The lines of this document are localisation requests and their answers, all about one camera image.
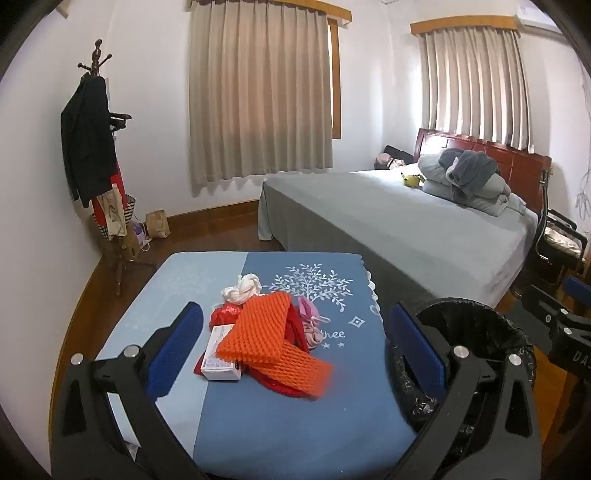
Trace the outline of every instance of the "yellow plush toy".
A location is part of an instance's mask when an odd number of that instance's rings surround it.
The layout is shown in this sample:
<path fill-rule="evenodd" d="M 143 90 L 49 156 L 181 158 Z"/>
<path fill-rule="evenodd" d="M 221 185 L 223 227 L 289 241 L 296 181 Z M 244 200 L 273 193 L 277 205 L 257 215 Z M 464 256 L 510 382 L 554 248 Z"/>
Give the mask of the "yellow plush toy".
<path fill-rule="evenodd" d="M 425 183 L 425 178 L 422 175 L 405 175 L 404 173 L 401 173 L 400 175 L 402 175 L 402 184 L 405 187 L 415 189 L 421 184 L 421 182 Z"/>

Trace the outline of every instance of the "black coat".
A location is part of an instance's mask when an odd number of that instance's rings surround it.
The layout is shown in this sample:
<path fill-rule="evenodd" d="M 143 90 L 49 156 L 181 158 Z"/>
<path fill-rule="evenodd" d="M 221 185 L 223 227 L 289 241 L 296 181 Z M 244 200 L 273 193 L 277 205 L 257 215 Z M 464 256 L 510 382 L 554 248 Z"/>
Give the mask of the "black coat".
<path fill-rule="evenodd" d="M 86 74 L 61 113 L 61 147 L 72 198 L 87 208 L 117 173 L 105 79 Z"/>

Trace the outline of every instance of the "pile of items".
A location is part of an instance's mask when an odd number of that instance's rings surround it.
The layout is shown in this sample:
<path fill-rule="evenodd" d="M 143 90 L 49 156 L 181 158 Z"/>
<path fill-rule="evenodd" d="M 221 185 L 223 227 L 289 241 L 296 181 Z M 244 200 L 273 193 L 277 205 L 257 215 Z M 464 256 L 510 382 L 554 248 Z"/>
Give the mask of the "pile of items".
<path fill-rule="evenodd" d="M 510 208 L 525 213 L 525 202 L 511 192 L 499 166 L 484 152 L 448 148 L 421 155 L 418 168 L 427 179 L 423 191 L 459 205 L 499 216 Z"/>
<path fill-rule="evenodd" d="M 209 380 L 239 380 L 249 374 L 263 386 L 290 397 L 321 397 L 332 366 L 310 355 L 322 341 L 323 320 L 305 297 L 296 310 L 291 296 L 261 294 L 253 274 L 222 291 L 225 304 L 214 310 L 207 349 L 195 373 Z"/>

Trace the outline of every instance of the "white box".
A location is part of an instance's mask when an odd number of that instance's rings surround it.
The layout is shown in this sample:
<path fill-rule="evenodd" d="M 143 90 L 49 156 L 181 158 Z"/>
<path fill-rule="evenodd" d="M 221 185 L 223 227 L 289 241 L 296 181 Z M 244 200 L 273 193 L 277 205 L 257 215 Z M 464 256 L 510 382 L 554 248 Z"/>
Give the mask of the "white box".
<path fill-rule="evenodd" d="M 201 372 L 208 380 L 240 380 L 242 367 L 238 362 L 225 362 L 216 357 L 217 346 L 234 325 L 214 327 L 205 350 Z"/>

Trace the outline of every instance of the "headboard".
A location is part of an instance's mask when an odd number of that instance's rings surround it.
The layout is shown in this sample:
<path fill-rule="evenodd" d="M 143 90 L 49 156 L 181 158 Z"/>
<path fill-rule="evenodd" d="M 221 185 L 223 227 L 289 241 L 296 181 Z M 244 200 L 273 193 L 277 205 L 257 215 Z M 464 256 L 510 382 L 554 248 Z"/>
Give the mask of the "headboard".
<path fill-rule="evenodd" d="M 414 161 L 425 153 L 439 153 L 446 148 L 483 151 L 499 164 L 501 176 L 511 191 L 527 202 L 530 210 L 539 213 L 542 208 L 540 185 L 543 169 L 549 169 L 552 159 L 526 151 L 515 150 L 505 145 L 477 140 L 465 135 L 449 134 L 424 128 L 418 131 Z"/>

